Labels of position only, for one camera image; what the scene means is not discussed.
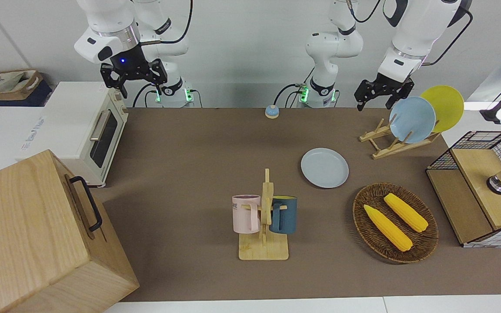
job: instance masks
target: mug handle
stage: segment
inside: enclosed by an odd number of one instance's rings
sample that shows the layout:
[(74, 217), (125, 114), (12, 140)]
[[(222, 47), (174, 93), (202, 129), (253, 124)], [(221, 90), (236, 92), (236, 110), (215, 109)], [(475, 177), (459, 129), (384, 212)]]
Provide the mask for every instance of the mug handle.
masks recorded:
[(280, 226), (281, 226), (281, 221), (280, 221), (280, 206), (281, 204), (274, 202), (272, 204), (272, 207), (274, 210), (272, 210), (272, 228), (274, 231), (279, 232), (280, 231)]
[(251, 232), (258, 232), (258, 229), (260, 226), (258, 225), (258, 206), (256, 203), (249, 203), (250, 206), (250, 231)]

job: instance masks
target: mug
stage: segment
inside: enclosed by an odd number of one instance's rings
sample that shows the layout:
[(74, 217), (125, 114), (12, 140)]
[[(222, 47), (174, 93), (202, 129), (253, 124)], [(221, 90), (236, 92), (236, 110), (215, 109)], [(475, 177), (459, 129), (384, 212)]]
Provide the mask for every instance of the mug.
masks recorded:
[(240, 194), (231, 198), (233, 204), (233, 230), (240, 234), (252, 234), (260, 230), (258, 206), (260, 196)]
[[(287, 206), (287, 208), (282, 210), (281, 206)], [(278, 234), (294, 233), (297, 229), (297, 198), (295, 196), (274, 196), (272, 207), (270, 231)]]

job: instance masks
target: woven tray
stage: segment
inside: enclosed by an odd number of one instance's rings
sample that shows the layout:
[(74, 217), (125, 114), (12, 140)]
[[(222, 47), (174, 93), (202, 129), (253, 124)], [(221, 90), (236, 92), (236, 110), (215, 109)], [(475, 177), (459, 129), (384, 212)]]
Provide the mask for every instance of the woven tray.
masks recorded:
[[(415, 232), (384, 202), (384, 196), (390, 192), (401, 198), (425, 218), (428, 227), (424, 232)], [(379, 210), (396, 224), (412, 240), (413, 247), (411, 250), (399, 251), (368, 218), (364, 211), (364, 204)], [(398, 263), (422, 261), (434, 252), (438, 243), (438, 226), (432, 212), (419, 197), (398, 185), (376, 183), (360, 190), (353, 202), (353, 220), (358, 233), (370, 248), (382, 257)]]

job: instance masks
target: box handle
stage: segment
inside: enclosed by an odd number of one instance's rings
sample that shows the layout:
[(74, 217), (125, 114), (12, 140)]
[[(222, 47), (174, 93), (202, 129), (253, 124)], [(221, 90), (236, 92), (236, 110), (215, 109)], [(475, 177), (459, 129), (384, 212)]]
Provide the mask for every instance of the box handle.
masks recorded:
[(94, 215), (96, 216), (96, 223), (88, 228), (91, 232), (94, 232), (98, 228), (102, 226), (102, 216), (100, 215), (100, 212), (98, 211), (98, 206), (96, 206), (96, 202), (94, 202), (94, 198), (92, 197), (92, 193), (90, 192), (88, 188), (88, 184), (86, 184), (86, 181), (84, 178), (81, 176), (75, 176), (71, 179), (69, 179), (69, 182), (71, 184), (75, 182), (81, 182), (82, 186), (84, 187), (84, 190), (86, 191), (86, 195), (88, 196), (88, 200), (90, 201), (90, 204), (92, 206), (92, 209), (94, 210)]

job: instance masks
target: dark blue mug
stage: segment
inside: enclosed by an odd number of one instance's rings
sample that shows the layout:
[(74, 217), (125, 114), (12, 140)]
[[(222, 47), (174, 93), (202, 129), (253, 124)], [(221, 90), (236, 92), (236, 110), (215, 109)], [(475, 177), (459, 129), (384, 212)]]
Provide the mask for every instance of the dark blue mug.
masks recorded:
[(272, 224), (270, 231), (278, 234), (292, 234), (297, 229), (297, 198), (274, 196), (272, 200)]

